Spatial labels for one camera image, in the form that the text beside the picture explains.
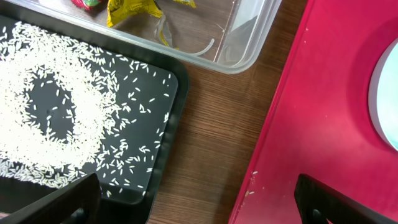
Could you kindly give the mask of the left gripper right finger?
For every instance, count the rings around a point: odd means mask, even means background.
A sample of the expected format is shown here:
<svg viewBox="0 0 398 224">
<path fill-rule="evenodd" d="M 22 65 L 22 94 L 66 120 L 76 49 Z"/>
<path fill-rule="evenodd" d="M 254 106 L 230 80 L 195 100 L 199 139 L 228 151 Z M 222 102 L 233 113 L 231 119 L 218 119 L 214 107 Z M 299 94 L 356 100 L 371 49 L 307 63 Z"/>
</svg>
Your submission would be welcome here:
<svg viewBox="0 0 398 224">
<path fill-rule="evenodd" d="M 303 224 L 397 224 L 307 174 L 298 176 L 294 198 Z"/>
</svg>

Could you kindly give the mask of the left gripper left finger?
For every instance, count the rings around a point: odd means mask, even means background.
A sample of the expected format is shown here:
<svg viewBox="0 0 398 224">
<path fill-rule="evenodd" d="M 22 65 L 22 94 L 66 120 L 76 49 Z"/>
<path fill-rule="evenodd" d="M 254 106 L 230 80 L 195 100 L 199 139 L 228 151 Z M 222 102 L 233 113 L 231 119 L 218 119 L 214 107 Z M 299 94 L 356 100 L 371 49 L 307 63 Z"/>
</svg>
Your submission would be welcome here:
<svg viewBox="0 0 398 224">
<path fill-rule="evenodd" d="M 94 223 L 100 207 L 101 188 L 98 177 L 90 173 L 40 200 L 1 219 L 2 224 L 62 223 L 78 209 L 80 223 Z"/>
</svg>

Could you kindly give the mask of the white rice pile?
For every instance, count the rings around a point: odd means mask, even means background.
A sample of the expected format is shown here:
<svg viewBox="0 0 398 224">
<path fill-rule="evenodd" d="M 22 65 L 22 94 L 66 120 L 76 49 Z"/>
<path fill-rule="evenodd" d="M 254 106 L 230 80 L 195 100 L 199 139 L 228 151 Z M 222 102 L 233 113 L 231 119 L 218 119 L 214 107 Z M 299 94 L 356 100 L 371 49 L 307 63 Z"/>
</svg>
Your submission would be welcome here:
<svg viewBox="0 0 398 224">
<path fill-rule="evenodd" d="M 122 69 L 150 72 L 148 63 L 28 23 L 1 24 L 1 175 L 59 189 L 103 170 L 111 186 L 131 186 L 117 175 L 150 149 L 124 158 L 121 132 L 134 123 L 133 104 L 140 113 L 150 106 L 133 91 L 118 101 Z"/>
</svg>

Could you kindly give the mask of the light blue plate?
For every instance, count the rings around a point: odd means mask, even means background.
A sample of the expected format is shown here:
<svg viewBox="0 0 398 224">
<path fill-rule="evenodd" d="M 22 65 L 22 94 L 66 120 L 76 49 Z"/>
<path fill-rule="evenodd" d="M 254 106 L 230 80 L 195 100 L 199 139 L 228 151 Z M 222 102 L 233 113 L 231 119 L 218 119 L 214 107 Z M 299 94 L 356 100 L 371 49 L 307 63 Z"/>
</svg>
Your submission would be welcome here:
<svg viewBox="0 0 398 224">
<path fill-rule="evenodd" d="M 397 40 L 383 52 L 373 70 L 368 109 L 378 135 L 397 150 Z"/>
</svg>

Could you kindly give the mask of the red snack wrapper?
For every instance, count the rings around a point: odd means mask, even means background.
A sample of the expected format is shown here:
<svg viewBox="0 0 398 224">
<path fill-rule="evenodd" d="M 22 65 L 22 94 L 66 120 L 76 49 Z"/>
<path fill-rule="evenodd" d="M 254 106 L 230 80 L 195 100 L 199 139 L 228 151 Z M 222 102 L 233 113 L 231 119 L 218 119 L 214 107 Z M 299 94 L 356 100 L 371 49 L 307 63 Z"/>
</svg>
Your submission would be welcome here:
<svg viewBox="0 0 398 224">
<path fill-rule="evenodd" d="M 70 1 L 76 7 L 84 9 L 86 11 L 91 11 L 104 2 L 104 0 L 70 0 Z"/>
</svg>

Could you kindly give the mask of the yellow snack wrapper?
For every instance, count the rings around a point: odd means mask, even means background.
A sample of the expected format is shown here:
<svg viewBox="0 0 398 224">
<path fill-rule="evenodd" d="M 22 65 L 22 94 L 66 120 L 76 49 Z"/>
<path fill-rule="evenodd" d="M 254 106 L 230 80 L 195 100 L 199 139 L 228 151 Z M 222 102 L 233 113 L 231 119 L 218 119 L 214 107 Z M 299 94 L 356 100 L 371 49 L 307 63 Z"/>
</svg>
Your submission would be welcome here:
<svg viewBox="0 0 398 224">
<path fill-rule="evenodd" d="M 154 31 L 156 41 L 164 46 L 178 50 L 177 45 L 173 41 L 166 13 L 161 10 L 156 0 L 109 0 L 106 25 L 113 27 L 128 17 L 138 14 L 149 14 L 158 18 Z"/>
</svg>

